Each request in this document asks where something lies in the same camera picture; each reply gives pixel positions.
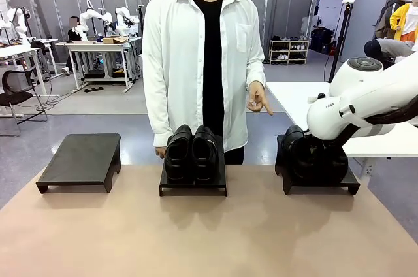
office chair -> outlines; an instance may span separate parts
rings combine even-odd
[[[20,135],[19,125],[21,123],[31,120],[32,118],[40,114],[45,114],[46,119],[45,120],[31,120],[31,121],[46,122],[48,120],[48,115],[46,114],[46,111],[42,103],[40,102],[40,99],[35,91],[35,87],[31,81],[31,74],[33,73],[34,70],[35,68],[29,69],[26,71],[9,70],[4,73],[3,78],[1,80],[2,85],[3,85],[3,90],[5,92],[0,94],[0,106],[11,108],[13,118],[19,129],[19,135]],[[30,90],[33,90],[33,93],[35,94],[35,97],[37,98],[39,102],[39,106],[42,108],[42,111],[38,112],[35,115],[27,117],[23,120],[18,120],[14,113],[13,106],[32,98],[33,95],[32,93],[29,93]]]

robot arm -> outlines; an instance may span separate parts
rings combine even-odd
[[[13,21],[17,19],[18,25],[14,28],[19,34],[19,38],[22,39],[22,44],[28,44],[27,40],[27,26],[25,23],[25,12],[23,8],[11,8],[7,11],[7,21],[0,20],[1,29],[11,29],[13,27]]]
[[[87,20],[92,18],[101,19],[106,25],[110,25],[112,23],[112,15],[109,12],[106,14],[99,14],[93,9],[87,9],[86,12],[83,12],[80,15],[80,25],[74,28],[74,30],[81,36],[82,41],[87,41],[87,31],[89,30]]]
[[[130,27],[139,23],[139,19],[137,17],[131,16],[131,13],[126,7],[117,8],[115,13],[116,18],[118,19],[116,31],[120,35],[127,35]]]
[[[374,59],[350,59],[340,68],[330,95],[308,111],[309,132],[342,146],[351,137],[381,135],[418,115],[418,54],[383,70]]]

black t-shirt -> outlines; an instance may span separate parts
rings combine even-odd
[[[223,0],[194,0],[204,14],[203,124],[223,136],[221,9]]]

shoe on shelf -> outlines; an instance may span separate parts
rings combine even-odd
[[[68,67],[64,67],[64,68],[62,68],[62,69],[61,69],[61,72],[62,72],[63,74],[65,74],[66,76],[69,76],[69,75],[70,75],[70,69],[69,69]]]
[[[186,177],[192,138],[188,125],[181,125],[171,137],[164,158],[165,172],[169,179],[180,180]]]
[[[217,172],[217,146],[213,132],[203,125],[197,128],[191,144],[191,158],[195,166],[195,179],[208,181]]]

pair of shoes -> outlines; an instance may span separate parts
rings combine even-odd
[[[214,177],[216,165],[216,139],[209,128],[201,125],[193,136],[190,127],[182,125],[169,140],[165,154],[165,172],[169,179],[208,181]]]
[[[69,76],[69,75],[70,75],[70,69],[69,69],[68,67],[64,67],[64,68],[62,68],[62,69],[61,69],[61,72],[62,72],[63,74],[65,74],[66,76]]]

